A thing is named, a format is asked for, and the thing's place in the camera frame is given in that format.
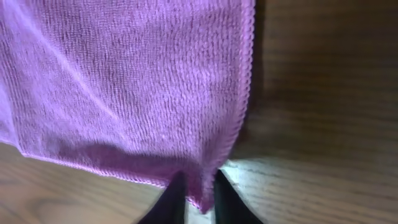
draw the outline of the black object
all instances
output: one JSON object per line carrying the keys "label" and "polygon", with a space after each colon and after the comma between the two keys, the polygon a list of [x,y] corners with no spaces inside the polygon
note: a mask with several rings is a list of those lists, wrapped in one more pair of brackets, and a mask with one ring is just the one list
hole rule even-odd
{"label": "black object", "polygon": [[[138,224],[184,224],[185,194],[185,175],[178,172]],[[220,170],[216,174],[214,196],[216,224],[263,224],[244,204]]]}

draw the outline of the wooden table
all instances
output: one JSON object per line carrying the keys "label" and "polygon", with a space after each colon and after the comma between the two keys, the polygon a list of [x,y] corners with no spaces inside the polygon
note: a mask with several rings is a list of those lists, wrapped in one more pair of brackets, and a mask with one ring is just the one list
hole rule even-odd
{"label": "wooden table", "polygon": [[[398,223],[398,1],[259,0],[252,80],[223,169],[259,216]],[[0,146],[1,224],[131,223],[159,193]]]}

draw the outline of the tabletop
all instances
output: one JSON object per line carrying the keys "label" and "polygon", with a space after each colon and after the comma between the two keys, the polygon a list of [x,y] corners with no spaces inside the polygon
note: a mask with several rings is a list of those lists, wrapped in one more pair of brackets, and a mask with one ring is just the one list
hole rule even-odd
{"label": "tabletop", "polygon": [[[269,224],[398,223],[398,1],[258,0],[255,28],[233,185]],[[132,223],[160,193],[0,145],[1,224]]]}

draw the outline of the wooden surface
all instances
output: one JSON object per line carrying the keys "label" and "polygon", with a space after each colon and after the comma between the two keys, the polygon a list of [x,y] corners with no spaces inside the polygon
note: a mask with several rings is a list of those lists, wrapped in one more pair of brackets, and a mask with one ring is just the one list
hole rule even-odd
{"label": "wooden surface", "polygon": [[[259,1],[255,42],[223,167],[248,204],[271,224],[398,223],[398,1]],[[159,193],[0,146],[0,224],[131,223]]]}

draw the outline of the microfiber cloth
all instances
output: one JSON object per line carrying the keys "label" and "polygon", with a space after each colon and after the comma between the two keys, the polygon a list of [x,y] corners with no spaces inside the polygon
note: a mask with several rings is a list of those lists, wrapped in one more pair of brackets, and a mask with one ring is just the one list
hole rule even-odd
{"label": "microfiber cloth", "polygon": [[0,141],[213,205],[243,123],[254,0],[2,0]]}

